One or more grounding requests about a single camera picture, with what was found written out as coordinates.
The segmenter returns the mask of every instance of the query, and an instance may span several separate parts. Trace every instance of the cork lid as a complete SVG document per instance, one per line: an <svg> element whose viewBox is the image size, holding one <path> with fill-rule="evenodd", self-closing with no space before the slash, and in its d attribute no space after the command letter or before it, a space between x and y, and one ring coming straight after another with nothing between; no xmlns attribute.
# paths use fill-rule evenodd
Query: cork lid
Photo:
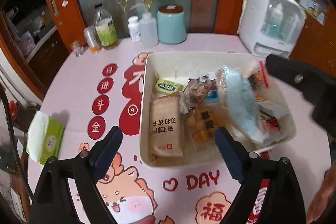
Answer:
<svg viewBox="0 0 336 224"><path fill-rule="evenodd" d="M183 12L183 7L181 5L162 5L159 7L159 11L165 14L178 14Z"/></svg>

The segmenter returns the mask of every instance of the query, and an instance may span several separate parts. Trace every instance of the storage box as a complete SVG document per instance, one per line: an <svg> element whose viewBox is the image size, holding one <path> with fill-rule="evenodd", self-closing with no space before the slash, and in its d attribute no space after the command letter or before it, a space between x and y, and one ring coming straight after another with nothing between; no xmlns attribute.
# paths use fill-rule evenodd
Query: storage box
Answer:
<svg viewBox="0 0 336 224"><path fill-rule="evenodd" d="M223 65L236 69L244 76L248 75L252 70L252 66L260 60L263 59L251 54L226 52L157 52L150 55L147 58L145 68L140 118L140 158L142 162L152 167L169 167L223 161L215 144L206 150L198 152L188 149L184 154L184 158L181 159L160 158L153 161L152 157L148 154L148 128L150 102L157 98L156 94L153 93L153 87L158 77L187 85L189 73L198 70L198 73L201 75L216 71ZM287 103L275 80L270 76L268 82L269 89L261 95L283 107L287 107ZM295 136L296 128L290 113L281 119L280 126L283 129L283 133L287 136L282 141L273 143L262 149L256 149L255 145L250 141L245 141L243 145L248 151L260 153L270 150L280 143L287 142ZM227 128L227 130L232 134L235 129Z"/></svg>

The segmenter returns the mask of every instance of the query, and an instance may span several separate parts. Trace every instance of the silver can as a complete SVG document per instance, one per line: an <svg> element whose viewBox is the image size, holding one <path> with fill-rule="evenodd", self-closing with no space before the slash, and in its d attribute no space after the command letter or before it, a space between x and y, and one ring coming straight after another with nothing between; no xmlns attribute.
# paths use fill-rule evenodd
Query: silver can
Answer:
<svg viewBox="0 0 336 224"><path fill-rule="evenodd" d="M101 44L96 32L96 28L93 25L84 29L84 36L91 52L99 52L101 50Z"/></svg>

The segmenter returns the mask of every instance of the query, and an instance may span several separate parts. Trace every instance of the cartoon dog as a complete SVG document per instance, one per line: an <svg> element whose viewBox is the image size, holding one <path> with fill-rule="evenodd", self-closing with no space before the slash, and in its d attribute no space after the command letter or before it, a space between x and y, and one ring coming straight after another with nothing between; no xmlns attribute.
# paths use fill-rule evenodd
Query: cartoon dog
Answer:
<svg viewBox="0 0 336 224"><path fill-rule="evenodd" d="M124 170L121 160L117 153L105 177L97 182L105 204L119 224L154 224L158 205L153 190L138 177L136 167Z"/></svg>

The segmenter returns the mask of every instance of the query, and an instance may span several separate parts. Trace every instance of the blue plastic package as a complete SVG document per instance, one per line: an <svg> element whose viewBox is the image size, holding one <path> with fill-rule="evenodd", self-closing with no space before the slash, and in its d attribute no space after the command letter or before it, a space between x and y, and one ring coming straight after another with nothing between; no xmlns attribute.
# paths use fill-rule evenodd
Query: blue plastic package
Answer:
<svg viewBox="0 0 336 224"><path fill-rule="evenodd" d="M257 128L258 104L248 79L236 70L223 66L217 77L218 97L221 105L228 108L231 118L241 131L253 136Z"/></svg>

